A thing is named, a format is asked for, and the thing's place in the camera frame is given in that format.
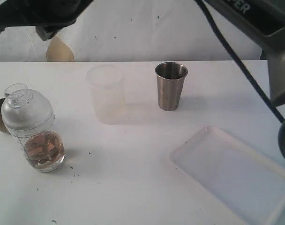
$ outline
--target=stainless steel cup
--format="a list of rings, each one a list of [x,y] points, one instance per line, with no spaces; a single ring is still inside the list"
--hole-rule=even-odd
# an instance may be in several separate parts
[[[178,108],[188,69],[175,62],[164,62],[155,68],[159,107],[165,111]]]

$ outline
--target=white wall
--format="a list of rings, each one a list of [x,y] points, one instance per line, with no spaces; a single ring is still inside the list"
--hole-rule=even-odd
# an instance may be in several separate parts
[[[211,12],[242,59],[259,58],[255,43]],[[59,36],[77,61],[230,59],[193,0],[95,0]],[[34,28],[7,28],[0,35],[0,61],[45,61],[47,48]]]

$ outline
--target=brown liquid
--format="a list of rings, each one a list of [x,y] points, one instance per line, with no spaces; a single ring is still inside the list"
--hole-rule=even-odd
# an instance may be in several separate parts
[[[55,169],[64,158],[61,138],[58,134],[50,131],[30,138],[24,149],[29,163],[42,172]]]

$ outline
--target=black cable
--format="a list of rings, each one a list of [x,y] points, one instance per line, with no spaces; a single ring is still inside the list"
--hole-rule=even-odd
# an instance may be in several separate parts
[[[281,115],[281,113],[277,110],[276,107],[274,107],[270,101],[270,99],[266,96],[266,94],[263,92],[263,90],[260,88],[256,80],[253,78],[245,64],[241,61],[239,56],[235,53],[235,51],[231,48],[229,43],[226,41],[224,36],[222,35],[221,31],[217,27],[214,19],[212,18],[212,15],[206,5],[204,4],[203,0],[195,0],[200,9],[203,11],[203,13],[206,16],[206,19],[208,20],[210,27],[212,28],[212,31],[217,36],[223,47],[226,49],[228,54],[232,57],[234,62],[237,64],[237,66],[241,69],[243,74],[246,76],[247,80],[251,83],[253,88],[256,90],[256,92],[259,94],[261,99],[265,102],[265,104],[269,107],[269,109],[273,112],[273,114],[277,117],[277,119],[283,123],[284,117]]]

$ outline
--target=beige object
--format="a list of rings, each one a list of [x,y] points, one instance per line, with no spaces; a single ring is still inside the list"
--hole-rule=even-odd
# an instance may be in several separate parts
[[[57,36],[53,37],[50,41],[49,48],[45,55],[48,62],[74,61],[74,54],[71,49]]]

